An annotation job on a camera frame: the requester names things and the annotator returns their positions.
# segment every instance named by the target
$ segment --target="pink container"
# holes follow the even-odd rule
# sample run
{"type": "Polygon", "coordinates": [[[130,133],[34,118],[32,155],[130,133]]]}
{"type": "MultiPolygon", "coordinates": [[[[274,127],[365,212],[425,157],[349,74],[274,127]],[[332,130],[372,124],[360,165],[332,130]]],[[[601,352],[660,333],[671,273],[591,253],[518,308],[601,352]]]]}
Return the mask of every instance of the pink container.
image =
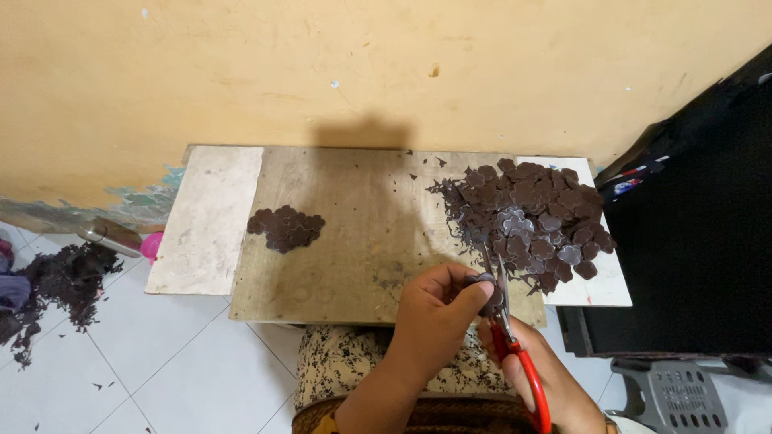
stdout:
{"type": "Polygon", "coordinates": [[[142,256],[146,257],[150,261],[150,265],[153,265],[155,262],[155,257],[158,254],[158,247],[161,245],[161,239],[163,238],[163,232],[150,234],[146,239],[144,239],[142,246],[140,246],[140,252],[142,252],[142,256]]]}

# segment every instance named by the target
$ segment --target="hand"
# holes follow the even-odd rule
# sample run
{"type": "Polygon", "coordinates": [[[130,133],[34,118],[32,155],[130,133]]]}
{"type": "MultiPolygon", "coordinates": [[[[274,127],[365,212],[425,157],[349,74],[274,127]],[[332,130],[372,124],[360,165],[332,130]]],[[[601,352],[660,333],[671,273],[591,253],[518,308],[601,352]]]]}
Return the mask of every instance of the hand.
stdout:
{"type": "MultiPolygon", "coordinates": [[[[567,434],[605,432],[605,421],[601,410],[566,367],[560,363],[560,359],[552,351],[544,336],[535,328],[511,316],[510,327],[512,334],[520,342],[520,347],[528,351],[539,373],[544,394],[547,396],[552,423],[560,427],[561,432],[567,434]]],[[[488,357],[499,364],[488,318],[480,324],[478,334],[482,347],[488,352],[488,357]]],[[[520,359],[515,354],[510,354],[504,358],[501,368],[504,371],[504,377],[512,383],[523,397],[528,410],[532,412],[533,395],[520,359]]]]}
{"type": "Polygon", "coordinates": [[[384,363],[395,366],[419,391],[452,360],[466,329],[493,294],[490,282],[464,288],[464,277],[478,274],[454,263],[434,266],[402,290],[384,363]]]}

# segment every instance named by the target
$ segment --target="peeling paint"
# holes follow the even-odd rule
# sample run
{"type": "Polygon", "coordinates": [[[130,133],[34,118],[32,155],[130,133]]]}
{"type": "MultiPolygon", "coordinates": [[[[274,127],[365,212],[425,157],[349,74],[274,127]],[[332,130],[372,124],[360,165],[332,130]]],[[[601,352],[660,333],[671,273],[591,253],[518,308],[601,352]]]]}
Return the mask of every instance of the peeling paint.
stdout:
{"type": "Polygon", "coordinates": [[[79,208],[64,199],[59,200],[62,206],[55,207],[42,201],[18,202],[0,196],[0,217],[30,216],[51,222],[52,226],[68,228],[78,224],[78,221],[95,217],[103,217],[134,230],[141,226],[165,225],[185,168],[173,168],[168,164],[164,167],[169,173],[161,179],[163,185],[150,185],[141,190],[135,187],[105,188],[105,192],[121,199],[120,204],[111,205],[108,209],[79,208]]]}

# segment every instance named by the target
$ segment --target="floral skirt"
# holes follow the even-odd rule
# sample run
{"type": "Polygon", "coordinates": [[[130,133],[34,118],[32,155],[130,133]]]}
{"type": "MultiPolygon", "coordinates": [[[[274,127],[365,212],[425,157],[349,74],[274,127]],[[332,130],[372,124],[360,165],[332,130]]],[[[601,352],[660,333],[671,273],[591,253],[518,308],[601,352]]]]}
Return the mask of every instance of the floral skirt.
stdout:
{"type": "MultiPolygon", "coordinates": [[[[380,362],[394,335],[389,327],[310,325],[300,343],[295,412],[325,399],[348,395],[380,362]]],[[[453,360],[432,379],[422,397],[517,396],[480,346],[474,330],[453,360]]]]}

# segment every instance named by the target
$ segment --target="red scissors handle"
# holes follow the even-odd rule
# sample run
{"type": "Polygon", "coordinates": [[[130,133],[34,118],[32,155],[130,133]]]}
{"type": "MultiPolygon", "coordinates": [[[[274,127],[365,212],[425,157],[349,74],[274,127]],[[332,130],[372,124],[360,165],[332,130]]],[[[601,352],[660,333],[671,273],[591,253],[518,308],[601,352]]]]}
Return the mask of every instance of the red scissors handle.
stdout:
{"type": "Polygon", "coordinates": [[[523,366],[523,371],[526,373],[526,378],[528,378],[528,384],[533,394],[533,402],[536,404],[533,412],[529,412],[528,409],[526,409],[526,412],[531,423],[533,423],[533,426],[540,434],[549,433],[552,430],[552,421],[550,419],[550,410],[547,407],[547,397],[544,395],[539,374],[533,366],[528,351],[523,350],[519,342],[507,344],[501,327],[495,321],[491,322],[490,330],[493,334],[493,345],[496,347],[496,356],[499,358],[499,363],[502,363],[504,358],[510,354],[517,354],[517,357],[520,359],[520,364],[523,366]]]}

